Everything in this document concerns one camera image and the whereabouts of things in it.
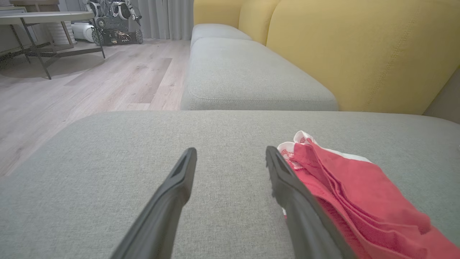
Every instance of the white appliance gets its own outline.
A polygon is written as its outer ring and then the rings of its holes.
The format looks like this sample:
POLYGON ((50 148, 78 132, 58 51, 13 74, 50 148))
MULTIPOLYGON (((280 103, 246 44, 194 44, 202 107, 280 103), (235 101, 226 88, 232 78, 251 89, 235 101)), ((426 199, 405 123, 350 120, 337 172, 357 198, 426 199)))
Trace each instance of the white appliance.
POLYGON ((72 30, 74 31, 75 39, 87 40, 91 43, 94 42, 92 39, 92 26, 89 23, 74 23, 72 24, 72 30))
MULTIPOLYGON (((72 33, 72 26, 70 21, 65 21, 65 26, 67 27, 67 31, 69 32, 70 40, 72 41, 72 44, 76 44, 77 42, 75 41, 74 34, 72 33)), ((53 37, 54 44, 57 46, 61 45, 68 45, 69 40, 67 39, 67 36, 65 35, 65 31, 62 28, 62 23, 47 23, 48 26, 48 31, 51 33, 51 37, 53 37)))

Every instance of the fabric upholstery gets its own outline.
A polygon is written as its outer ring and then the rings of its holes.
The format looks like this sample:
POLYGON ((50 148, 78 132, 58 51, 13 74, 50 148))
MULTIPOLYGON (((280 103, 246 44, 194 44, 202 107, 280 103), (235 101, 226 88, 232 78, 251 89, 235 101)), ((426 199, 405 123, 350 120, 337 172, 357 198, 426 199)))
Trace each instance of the fabric upholstery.
POLYGON ((184 84, 182 110, 337 110, 329 90, 255 41, 197 40, 184 84))
POLYGON ((238 28, 245 0, 194 0, 194 24, 226 24, 238 28))
POLYGON ((247 0, 240 11, 238 29, 262 45, 267 44, 271 15, 280 0, 247 0))
POLYGON ((0 178, 0 257, 109 258, 182 152, 197 149, 173 258, 294 258, 265 148, 298 130, 367 157, 460 245, 460 125, 401 114, 111 112, 62 130, 0 178))
POLYGON ((423 115, 443 118, 460 124, 460 67, 423 115))
POLYGON ((458 0, 283 0, 267 47, 340 110, 422 114, 460 64, 458 0))
POLYGON ((225 24, 198 24, 193 27, 190 48, 201 38, 229 38, 251 40, 251 37, 237 28, 225 24))

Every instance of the gray sofa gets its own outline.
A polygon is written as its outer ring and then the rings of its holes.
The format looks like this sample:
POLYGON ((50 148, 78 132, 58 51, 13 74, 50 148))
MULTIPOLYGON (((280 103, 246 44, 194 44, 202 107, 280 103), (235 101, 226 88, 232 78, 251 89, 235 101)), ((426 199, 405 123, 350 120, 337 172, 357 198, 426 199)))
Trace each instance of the gray sofa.
POLYGON ((337 111, 317 80, 228 25, 193 28, 182 110, 337 111))
POLYGON ((0 181, 1 258, 108 258, 181 153, 196 147, 173 258, 293 258, 265 148, 298 130, 378 164, 460 245, 460 125, 403 114, 111 112, 62 130, 0 181))

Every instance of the tabletop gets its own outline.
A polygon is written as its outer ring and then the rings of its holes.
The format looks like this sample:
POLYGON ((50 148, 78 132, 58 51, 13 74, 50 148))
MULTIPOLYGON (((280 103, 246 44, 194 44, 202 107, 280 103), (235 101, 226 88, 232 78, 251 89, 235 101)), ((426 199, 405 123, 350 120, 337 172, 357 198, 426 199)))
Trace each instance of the tabletop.
POLYGON ((88 20, 94 18, 93 12, 25 12, 0 15, 0 25, 55 23, 74 20, 88 20))

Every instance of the table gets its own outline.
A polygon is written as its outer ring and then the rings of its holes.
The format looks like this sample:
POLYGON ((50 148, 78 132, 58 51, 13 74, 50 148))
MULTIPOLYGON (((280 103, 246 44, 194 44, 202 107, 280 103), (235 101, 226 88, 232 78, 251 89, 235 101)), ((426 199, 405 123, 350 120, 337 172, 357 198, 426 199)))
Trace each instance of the table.
POLYGON ((93 24, 95 24, 93 12, 14 13, 14 14, 0 15, 0 25, 10 25, 14 33, 14 36, 16 37, 16 40, 19 43, 19 46, 21 47, 21 50, 26 56, 26 59, 29 62, 29 64, 30 64, 29 57, 38 57, 38 60, 40 61, 40 64, 43 67, 43 70, 45 70, 45 73, 48 76, 48 79, 51 79, 51 76, 48 73, 47 67, 49 67, 49 65, 54 63, 54 61, 56 61, 58 58, 75 56, 75 55, 86 54, 86 53, 93 53, 93 52, 102 52, 102 56, 103 58, 105 58, 105 54, 104 54, 104 50, 102 49, 102 45, 96 48, 81 49, 81 50, 74 50, 74 51, 58 53, 54 48, 52 49, 37 48, 32 36, 29 33, 29 30, 26 29, 25 31, 27 33, 27 36, 29 37, 30 42, 32 43, 32 47, 31 47, 32 51, 30 52, 24 49, 24 46, 19 40, 19 37, 16 33, 16 30, 13 27, 13 24, 22 24, 25 28, 27 28, 28 26, 32 26, 35 24, 60 22, 64 29, 65 35, 67 36, 67 40, 69 41, 69 45, 73 47, 73 43, 72 43, 72 40, 70 39, 69 31, 67 30, 67 26, 65 26, 65 21, 90 20, 90 19, 92 19, 93 24), (42 57, 48 57, 51 59, 47 60, 46 62, 43 62, 42 57))

